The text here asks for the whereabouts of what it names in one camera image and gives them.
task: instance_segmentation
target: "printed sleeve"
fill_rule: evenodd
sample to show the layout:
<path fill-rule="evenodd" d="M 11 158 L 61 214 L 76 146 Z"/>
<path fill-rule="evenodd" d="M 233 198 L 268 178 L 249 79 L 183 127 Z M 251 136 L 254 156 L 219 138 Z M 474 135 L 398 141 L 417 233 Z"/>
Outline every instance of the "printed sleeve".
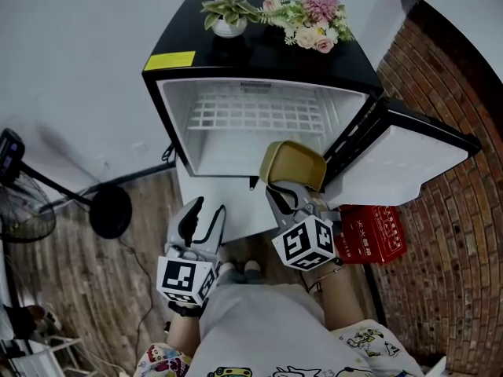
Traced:
<path fill-rule="evenodd" d="M 184 377 L 192 358 L 165 343 L 153 343 L 143 354 L 134 377 Z"/>
<path fill-rule="evenodd" d="M 393 333 L 374 320 L 364 320 L 332 333 L 362 356 L 375 376 L 424 376 Z"/>

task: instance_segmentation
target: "brick wall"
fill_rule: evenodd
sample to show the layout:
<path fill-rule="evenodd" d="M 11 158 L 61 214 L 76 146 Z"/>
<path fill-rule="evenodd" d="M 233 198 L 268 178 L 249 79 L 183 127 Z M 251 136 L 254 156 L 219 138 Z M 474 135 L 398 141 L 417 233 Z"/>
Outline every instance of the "brick wall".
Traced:
<path fill-rule="evenodd" d="M 450 370 L 481 375 L 499 375 L 503 365 L 503 142 L 488 111 L 503 112 L 495 100 L 503 86 L 491 72 L 425 3 L 378 71 L 388 95 L 483 145 L 399 208 L 408 253 L 373 266 L 388 325 L 406 348 L 423 362 L 446 354 Z"/>

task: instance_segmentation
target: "yellow sticker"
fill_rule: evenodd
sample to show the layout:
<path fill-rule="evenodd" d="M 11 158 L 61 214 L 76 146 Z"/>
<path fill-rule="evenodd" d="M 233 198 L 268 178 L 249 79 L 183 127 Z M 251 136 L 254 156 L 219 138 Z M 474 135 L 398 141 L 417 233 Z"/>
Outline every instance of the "yellow sticker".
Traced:
<path fill-rule="evenodd" d="M 145 70 L 159 70 L 160 68 L 189 67 L 192 65 L 196 52 L 177 52 L 154 54 L 147 61 Z"/>

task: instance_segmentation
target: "red box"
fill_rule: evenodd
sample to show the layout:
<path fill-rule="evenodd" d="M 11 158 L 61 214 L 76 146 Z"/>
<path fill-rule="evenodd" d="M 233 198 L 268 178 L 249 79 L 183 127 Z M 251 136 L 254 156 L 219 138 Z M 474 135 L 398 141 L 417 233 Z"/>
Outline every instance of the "red box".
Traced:
<path fill-rule="evenodd" d="M 339 256 L 348 264 L 386 264 L 407 251 L 393 207 L 350 207 L 341 211 L 343 232 L 336 237 Z"/>

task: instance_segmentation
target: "wire shelf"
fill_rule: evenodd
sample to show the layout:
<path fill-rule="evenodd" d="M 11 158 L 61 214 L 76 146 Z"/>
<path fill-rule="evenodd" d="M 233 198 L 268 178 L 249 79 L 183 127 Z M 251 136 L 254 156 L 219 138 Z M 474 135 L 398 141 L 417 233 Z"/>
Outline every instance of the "wire shelf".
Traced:
<path fill-rule="evenodd" d="M 200 84 L 187 128 L 325 132 L 315 90 L 268 82 Z"/>

